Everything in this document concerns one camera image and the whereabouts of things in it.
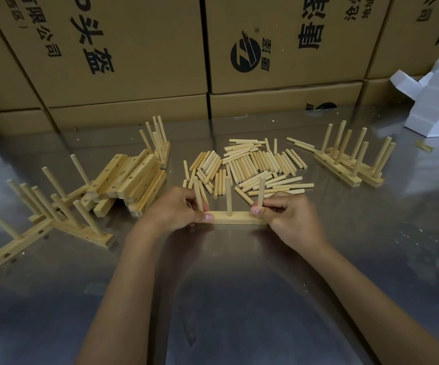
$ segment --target person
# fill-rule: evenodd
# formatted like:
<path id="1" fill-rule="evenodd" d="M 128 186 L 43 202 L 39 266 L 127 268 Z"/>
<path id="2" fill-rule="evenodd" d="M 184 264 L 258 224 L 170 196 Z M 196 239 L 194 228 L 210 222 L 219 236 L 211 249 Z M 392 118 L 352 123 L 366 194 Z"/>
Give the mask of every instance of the person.
<path id="1" fill-rule="evenodd" d="M 173 187 L 134 225 L 76 363 L 146 364 L 160 241 L 174 230 L 213 221 L 192 189 Z M 398 307 L 328 243 L 305 195 L 277 192 L 251 212 L 330 285 L 382 364 L 439 364 L 439 340 Z"/>

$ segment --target person's right arm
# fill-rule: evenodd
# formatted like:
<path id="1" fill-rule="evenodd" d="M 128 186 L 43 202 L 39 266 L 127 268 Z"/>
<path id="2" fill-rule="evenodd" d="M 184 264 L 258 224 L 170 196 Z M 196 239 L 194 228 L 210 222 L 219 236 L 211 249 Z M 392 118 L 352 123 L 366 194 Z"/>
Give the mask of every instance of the person's right arm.
<path id="1" fill-rule="evenodd" d="M 439 364 L 439 340 L 328 243 L 305 195 L 277 192 L 252 213 L 323 276 L 382 364 Z"/>

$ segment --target wall of cardboard boxes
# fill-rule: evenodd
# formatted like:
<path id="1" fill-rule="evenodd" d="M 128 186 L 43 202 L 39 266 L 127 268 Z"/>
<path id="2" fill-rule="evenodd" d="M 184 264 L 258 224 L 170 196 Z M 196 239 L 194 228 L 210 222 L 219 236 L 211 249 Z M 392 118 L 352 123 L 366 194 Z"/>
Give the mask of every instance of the wall of cardboard boxes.
<path id="1" fill-rule="evenodd" d="M 439 0 L 0 0 L 0 136 L 397 102 L 438 57 Z"/>

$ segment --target stainless steel tabletop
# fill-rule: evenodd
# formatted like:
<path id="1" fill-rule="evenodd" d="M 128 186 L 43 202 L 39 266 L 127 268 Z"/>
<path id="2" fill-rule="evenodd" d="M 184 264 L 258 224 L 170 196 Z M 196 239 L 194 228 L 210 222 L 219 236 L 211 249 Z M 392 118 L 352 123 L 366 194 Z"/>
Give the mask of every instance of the stainless steel tabletop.
<path id="1" fill-rule="evenodd" d="M 320 147 L 327 123 L 367 126 L 371 163 L 385 136 L 397 146 L 385 184 L 350 189 L 299 150 L 303 181 L 331 243 L 389 297 L 439 338 L 439 138 L 402 127 L 407 107 L 287 112 L 213 121 L 165 123 L 172 148 L 166 188 L 181 185 L 182 161 L 221 150 L 229 138 L 294 137 Z M 28 209 L 8 178 L 55 190 L 48 166 L 68 192 L 82 185 L 69 154 L 95 177 L 116 153 L 137 155 L 140 127 L 33 135 L 0 141 L 0 214 L 19 231 Z M 210 199 L 225 210 L 226 199 Z M 236 193 L 234 210 L 249 205 Z M 135 219 L 117 202 L 100 226 L 110 250 L 52 231 L 0 267 L 0 364 L 72 363 L 100 304 Z M 0 230 L 0 247 L 9 237 Z M 149 362 L 155 364 L 377 363 L 320 276 L 259 226 L 198 226 L 167 238 L 156 273 Z"/>

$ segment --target forearm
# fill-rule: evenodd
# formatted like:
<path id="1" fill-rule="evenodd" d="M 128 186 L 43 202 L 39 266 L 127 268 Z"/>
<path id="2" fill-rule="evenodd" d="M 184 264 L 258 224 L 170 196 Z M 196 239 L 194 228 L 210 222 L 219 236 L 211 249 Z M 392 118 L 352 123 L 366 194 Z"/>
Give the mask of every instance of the forearm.
<path id="1" fill-rule="evenodd" d="M 383 364 L 439 364 L 439 341 L 331 247 L 307 256 Z"/>
<path id="2" fill-rule="evenodd" d="M 146 364 L 159 238 L 140 224 L 127 237 L 77 364 Z"/>

